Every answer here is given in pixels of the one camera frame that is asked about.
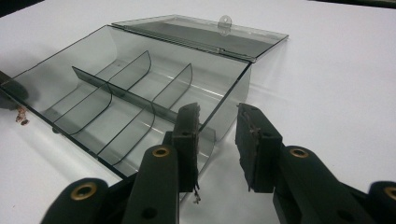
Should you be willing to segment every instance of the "white surface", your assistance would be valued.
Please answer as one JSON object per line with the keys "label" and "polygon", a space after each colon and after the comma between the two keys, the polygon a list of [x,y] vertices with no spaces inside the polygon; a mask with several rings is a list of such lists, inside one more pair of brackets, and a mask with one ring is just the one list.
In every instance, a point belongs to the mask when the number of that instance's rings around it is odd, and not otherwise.
{"label": "white surface", "polygon": [[[253,65],[247,103],[285,145],[317,153],[340,181],[367,191],[396,181],[396,10],[311,1],[51,1],[0,18],[0,70],[14,77],[113,21],[180,14],[289,34]],[[38,223],[69,183],[117,178],[50,127],[0,109],[0,222]],[[272,195],[248,193],[235,124],[188,198],[180,223],[277,223]]]}

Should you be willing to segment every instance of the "white table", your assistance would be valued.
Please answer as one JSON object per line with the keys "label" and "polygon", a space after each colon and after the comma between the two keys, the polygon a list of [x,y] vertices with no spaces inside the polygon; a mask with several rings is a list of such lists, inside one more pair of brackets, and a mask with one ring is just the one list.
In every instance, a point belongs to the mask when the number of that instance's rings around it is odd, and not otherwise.
{"label": "white table", "polygon": [[[396,181],[396,10],[311,1],[55,1],[0,18],[0,70],[11,77],[97,28],[180,14],[289,34],[253,65],[247,103],[285,145],[313,150],[337,178],[362,191]],[[0,222],[38,223],[58,194],[83,177],[120,179],[44,121],[0,109]],[[271,194],[248,192],[233,142],[235,123],[189,196],[180,223],[278,223]]]}

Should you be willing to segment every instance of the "hinged lid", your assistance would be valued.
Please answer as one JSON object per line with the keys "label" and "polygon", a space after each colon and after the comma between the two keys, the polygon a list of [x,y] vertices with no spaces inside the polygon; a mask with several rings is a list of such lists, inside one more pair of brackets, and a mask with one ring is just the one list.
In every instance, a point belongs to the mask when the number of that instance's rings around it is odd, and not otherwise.
{"label": "hinged lid", "polygon": [[228,16],[219,22],[172,15],[113,23],[124,30],[161,40],[228,55],[255,63],[267,50],[288,36],[232,25]]}

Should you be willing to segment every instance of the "box lid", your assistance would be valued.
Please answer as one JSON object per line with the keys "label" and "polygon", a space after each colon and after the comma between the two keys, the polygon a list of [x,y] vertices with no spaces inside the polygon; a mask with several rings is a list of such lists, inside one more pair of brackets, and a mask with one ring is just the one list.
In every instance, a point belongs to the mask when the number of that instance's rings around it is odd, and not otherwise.
{"label": "box lid", "polygon": [[172,15],[137,21],[115,22],[124,30],[161,40],[227,55],[255,63],[288,36],[232,25],[228,16],[219,22]]}

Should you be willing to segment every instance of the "brass rivet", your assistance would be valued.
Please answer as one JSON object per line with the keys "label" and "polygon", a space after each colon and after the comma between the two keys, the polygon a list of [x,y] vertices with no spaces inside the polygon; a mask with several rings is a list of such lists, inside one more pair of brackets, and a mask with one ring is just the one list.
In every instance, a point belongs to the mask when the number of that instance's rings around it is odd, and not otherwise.
{"label": "brass rivet", "polygon": [[293,148],[290,150],[291,155],[298,157],[298,158],[307,158],[309,154],[300,148]]}
{"label": "brass rivet", "polygon": [[396,201],[396,187],[386,187],[384,188],[384,191],[391,199]]}
{"label": "brass rivet", "polygon": [[166,147],[160,147],[152,151],[152,155],[155,157],[165,157],[169,155],[169,149]]}
{"label": "brass rivet", "polygon": [[74,201],[81,201],[90,198],[97,190],[96,184],[93,182],[87,182],[77,186],[73,189],[70,197]]}

